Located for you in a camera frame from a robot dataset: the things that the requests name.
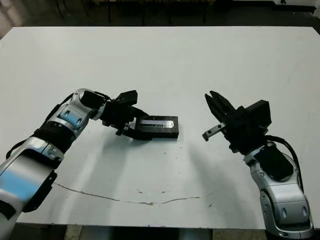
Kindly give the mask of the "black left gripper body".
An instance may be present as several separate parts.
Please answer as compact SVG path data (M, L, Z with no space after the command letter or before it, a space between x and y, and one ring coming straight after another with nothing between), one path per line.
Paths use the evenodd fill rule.
M102 124L116 129L117 136L137 137L137 131L130 128L130 123L138 116L136 103L137 100L107 101L101 115Z

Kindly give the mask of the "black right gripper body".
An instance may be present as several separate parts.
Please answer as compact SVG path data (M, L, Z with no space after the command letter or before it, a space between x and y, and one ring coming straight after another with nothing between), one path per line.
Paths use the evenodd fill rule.
M202 134L207 142L210 137L221 132L229 141L233 153L248 154L266 144L265 134L270 125L268 105L240 106L225 115L218 125Z

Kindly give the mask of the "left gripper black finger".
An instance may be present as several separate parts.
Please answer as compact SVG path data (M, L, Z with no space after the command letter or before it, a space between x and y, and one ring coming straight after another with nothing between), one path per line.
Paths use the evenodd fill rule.
M143 110L136 108L134 106L131 106L130 112L133 118L142 118L145 116L149 116L148 113L144 112Z
M123 129L123 135L138 141L150 141L152 140L152 135L147 132L142 132L133 128Z

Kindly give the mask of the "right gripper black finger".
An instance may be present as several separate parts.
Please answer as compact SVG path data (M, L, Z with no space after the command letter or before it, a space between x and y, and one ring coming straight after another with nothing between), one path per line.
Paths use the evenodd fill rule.
M224 111L224 115L235 111L235 108L233 107L233 105L224 97L222 96L222 100L223 100L223 111Z
M211 113L219 122L222 122L225 116L222 96L219 93L205 93L204 97Z

